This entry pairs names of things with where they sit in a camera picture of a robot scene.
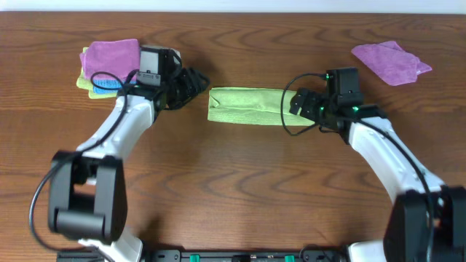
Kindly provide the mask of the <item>green microfiber cloth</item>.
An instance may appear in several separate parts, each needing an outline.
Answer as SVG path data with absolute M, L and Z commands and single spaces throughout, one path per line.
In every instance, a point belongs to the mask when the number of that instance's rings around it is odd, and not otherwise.
M 290 113 L 296 93 L 278 89 L 216 87 L 209 91 L 208 120 L 230 124 L 307 127 L 313 121 Z

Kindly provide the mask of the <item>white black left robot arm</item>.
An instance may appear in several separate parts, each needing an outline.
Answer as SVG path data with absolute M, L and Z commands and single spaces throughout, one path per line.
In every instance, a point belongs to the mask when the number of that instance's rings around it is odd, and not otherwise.
M 76 240 L 76 253 L 93 261 L 140 261 L 143 243 L 125 227 L 124 161 L 161 111 L 183 108 L 210 80 L 184 67 L 178 50 L 142 46 L 140 65 L 116 81 L 110 115 L 75 151 L 58 151 L 41 184 L 50 186 L 50 231 Z

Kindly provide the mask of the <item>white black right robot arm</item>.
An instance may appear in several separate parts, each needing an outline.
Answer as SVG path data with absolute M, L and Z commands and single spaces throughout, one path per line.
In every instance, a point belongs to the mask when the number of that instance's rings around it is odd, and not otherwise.
M 394 131 L 377 105 L 364 102 L 358 70 L 318 74 L 325 92 L 300 88 L 289 111 L 336 133 L 369 164 L 385 187 L 392 211 L 381 240 L 347 247 L 348 261 L 464 261 L 465 187 L 447 186 Z

